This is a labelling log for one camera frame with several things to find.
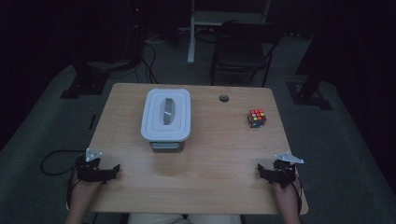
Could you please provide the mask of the person's right hand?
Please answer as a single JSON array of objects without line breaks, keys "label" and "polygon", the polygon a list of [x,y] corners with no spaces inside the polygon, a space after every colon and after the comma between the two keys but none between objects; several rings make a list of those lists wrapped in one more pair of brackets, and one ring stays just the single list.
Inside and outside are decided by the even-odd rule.
[{"label": "person's right hand", "polygon": [[297,203],[298,193],[294,190],[292,185],[287,185],[282,189],[278,183],[274,183],[273,189],[276,201],[279,205],[291,205],[292,203]]}]

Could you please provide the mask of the white container lid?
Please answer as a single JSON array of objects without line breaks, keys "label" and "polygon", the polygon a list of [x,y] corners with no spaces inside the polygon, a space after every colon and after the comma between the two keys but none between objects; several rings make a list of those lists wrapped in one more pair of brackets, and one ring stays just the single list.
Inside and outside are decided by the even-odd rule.
[{"label": "white container lid", "polygon": [[183,142],[191,134],[191,95],[185,89],[148,92],[141,134],[149,142]]}]

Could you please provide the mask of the black stand base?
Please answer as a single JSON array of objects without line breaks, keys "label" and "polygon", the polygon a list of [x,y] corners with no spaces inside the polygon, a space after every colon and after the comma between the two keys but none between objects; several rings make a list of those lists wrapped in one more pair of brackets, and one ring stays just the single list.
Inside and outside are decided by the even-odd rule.
[{"label": "black stand base", "polygon": [[109,73],[87,63],[72,63],[76,76],[68,90],[63,91],[62,99],[77,99],[80,95],[101,95]]},{"label": "black stand base", "polygon": [[296,74],[307,76],[304,83],[287,82],[288,90],[296,105],[316,105],[322,110],[332,110],[328,100],[324,99],[318,85],[323,79],[320,59],[320,27],[329,10],[332,0],[309,0],[310,7],[307,19],[310,21],[311,42],[298,65]]}]

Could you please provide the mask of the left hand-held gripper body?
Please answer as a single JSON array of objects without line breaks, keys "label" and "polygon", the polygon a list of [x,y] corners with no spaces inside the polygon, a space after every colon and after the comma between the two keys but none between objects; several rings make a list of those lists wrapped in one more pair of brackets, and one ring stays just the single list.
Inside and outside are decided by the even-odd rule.
[{"label": "left hand-held gripper body", "polygon": [[102,152],[92,151],[89,148],[76,159],[75,168],[78,179],[85,182],[105,182],[106,172],[99,169]]}]

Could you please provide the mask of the black folding chair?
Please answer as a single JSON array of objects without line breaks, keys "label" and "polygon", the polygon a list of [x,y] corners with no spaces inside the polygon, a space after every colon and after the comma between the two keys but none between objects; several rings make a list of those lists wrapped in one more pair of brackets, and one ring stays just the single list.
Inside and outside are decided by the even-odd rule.
[{"label": "black folding chair", "polygon": [[226,21],[217,31],[210,73],[215,84],[217,68],[250,72],[251,78],[263,70],[265,86],[274,50],[284,36],[281,24],[275,22]]}]

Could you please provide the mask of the dark equipment tower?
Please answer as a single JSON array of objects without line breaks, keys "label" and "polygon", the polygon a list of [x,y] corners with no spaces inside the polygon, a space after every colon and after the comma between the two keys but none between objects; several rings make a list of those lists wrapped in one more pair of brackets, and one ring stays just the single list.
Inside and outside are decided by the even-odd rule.
[{"label": "dark equipment tower", "polygon": [[146,33],[146,15],[143,0],[126,0],[130,59],[138,61],[142,56]]}]

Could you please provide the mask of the colourful puzzle cube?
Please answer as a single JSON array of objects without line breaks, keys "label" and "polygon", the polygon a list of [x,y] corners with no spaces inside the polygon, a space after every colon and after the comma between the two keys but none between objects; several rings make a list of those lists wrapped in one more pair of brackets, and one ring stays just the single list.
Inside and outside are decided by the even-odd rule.
[{"label": "colourful puzzle cube", "polygon": [[250,128],[261,128],[266,122],[266,116],[262,109],[252,109],[247,114],[247,122]]}]

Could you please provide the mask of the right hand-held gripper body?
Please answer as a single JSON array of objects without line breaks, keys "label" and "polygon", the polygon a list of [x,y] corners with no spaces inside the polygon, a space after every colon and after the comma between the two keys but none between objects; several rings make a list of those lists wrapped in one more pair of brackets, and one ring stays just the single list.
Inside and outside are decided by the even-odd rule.
[{"label": "right hand-held gripper body", "polygon": [[274,182],[283,189],[291,184],[296,178],[296,164],[303,164],[304,160],[295,157],[291,152],[275,154],[274,171],[276,177]]}]

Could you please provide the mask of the clear plastic storage box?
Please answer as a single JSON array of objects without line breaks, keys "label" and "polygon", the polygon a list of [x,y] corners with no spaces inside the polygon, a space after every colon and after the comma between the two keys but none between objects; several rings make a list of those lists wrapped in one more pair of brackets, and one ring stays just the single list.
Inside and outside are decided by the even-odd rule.
[{"label": "clear plastic storage box", "polygon": [[184,149],[184,142],[152,142],[151,148],[155,152],[176,153]]}]

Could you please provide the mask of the person's left hand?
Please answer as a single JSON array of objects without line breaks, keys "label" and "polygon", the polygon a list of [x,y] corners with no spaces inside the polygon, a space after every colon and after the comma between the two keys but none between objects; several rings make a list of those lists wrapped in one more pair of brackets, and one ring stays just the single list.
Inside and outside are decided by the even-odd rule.
[{"label": "person's left hand", "polygon": [[101,182],[86,182],[79,180],[72,188],[71,202],[90,202],[101,185]]}]

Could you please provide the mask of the white desk frame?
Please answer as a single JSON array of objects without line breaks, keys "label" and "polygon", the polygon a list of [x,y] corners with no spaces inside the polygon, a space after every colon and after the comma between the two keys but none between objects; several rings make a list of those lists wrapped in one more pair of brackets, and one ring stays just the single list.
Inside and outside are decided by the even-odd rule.
[{"label": "white desk frame", "polygon": [[264,0],[264,6],[261,13],[246,12],[222,12],[197,10],[195,8],[195,0],[191,0],[190,13],[190,43],[187,54],[187,64],[194,64],[195,60],[195,33],[197,26],[220,26],[225,21],[242,19],[243,21],[261,21],[267,20],[269,7],[272,0]]}]

